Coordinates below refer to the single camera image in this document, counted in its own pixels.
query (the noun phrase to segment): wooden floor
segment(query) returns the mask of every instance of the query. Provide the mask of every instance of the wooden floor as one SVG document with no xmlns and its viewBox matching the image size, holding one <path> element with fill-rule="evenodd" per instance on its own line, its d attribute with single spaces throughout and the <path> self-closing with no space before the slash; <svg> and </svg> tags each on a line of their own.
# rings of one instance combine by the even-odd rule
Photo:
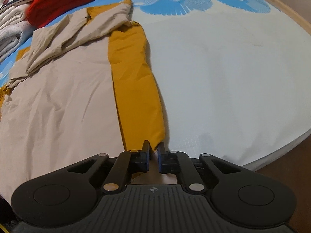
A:
<svg viewBox="0 0 311 233">
<path fill-rule="evenodd" d="M 297 233 L 311 233 L 311 136 L 258 172 L 279 180 L 294 191 L 297 207 L 290 226 Z"/>
</svg>

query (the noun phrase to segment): yellow cable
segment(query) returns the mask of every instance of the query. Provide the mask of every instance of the yellow cable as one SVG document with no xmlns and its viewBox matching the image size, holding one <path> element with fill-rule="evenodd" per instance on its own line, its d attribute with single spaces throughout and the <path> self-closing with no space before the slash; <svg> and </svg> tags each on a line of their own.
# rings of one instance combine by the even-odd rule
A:
<svg viewBox="0 0 311 233">
<path fill-rule="evenodd" d="M 4 231 L 4 233 L 10 233 L 7 231 L 7 229 L 5 227 L 3 227 L 3 225 L 0 223 L 0 229 L 2 229 Z"/>
</svg>

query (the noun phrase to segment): bed sheet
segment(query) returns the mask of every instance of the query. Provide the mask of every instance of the bed sheet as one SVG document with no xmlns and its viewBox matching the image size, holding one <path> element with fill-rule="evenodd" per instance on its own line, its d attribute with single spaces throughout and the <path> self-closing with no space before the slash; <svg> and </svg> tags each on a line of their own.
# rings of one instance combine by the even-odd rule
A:
<svg viewBox="0 0 311 233">
<path fill-rule="evenodd" d="M 170 150 L 247 165 L 310 130 L 311 37 L 284 13 L 264 0 L 132 1 L 132 19 L 149 42 Z M 0 85 L 16 55 L 0 65 Z"/>
</svg>

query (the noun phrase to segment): ribbed gray panel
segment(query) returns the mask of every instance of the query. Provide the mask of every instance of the ribbed gray panel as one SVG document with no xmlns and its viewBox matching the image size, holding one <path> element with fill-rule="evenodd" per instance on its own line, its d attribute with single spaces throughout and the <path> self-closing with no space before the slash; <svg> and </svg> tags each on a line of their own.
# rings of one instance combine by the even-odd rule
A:
<svg viewBox="0 0 311 233">
<path fill-rule="evenodd" d="M 120 194 L 104 196 L 79 222 L 54 229 L 20 223 L 14 232 L 293 233 L 286 225 L 264 230 L 233 225 L 216 214 L 202 195 L 188 194 L 180 185 L 128 185 Z"/>
</svg>

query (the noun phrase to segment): wooden edge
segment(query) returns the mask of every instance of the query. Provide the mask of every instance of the wooden edge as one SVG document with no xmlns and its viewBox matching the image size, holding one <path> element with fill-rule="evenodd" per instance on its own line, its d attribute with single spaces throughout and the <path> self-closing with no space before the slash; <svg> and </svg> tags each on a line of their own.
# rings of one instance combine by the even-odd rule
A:
<svg viewBox="0 0 311 233">
<path fill-rule="evenodd" d="M 290 8 L 288 5 L 281 2 L 280 0 L 265 0 L 265 1 L 272 4 L 273 6 L 278 8 L 280 11 L 284 12 L 291 19 L 293 19 L 297 24 L 299 24 L 307 33 L 311 35 L 311 24 L 306 19 L 304 19 L 302 16 L 300 16 L 296 11 Z"/>
</svg>

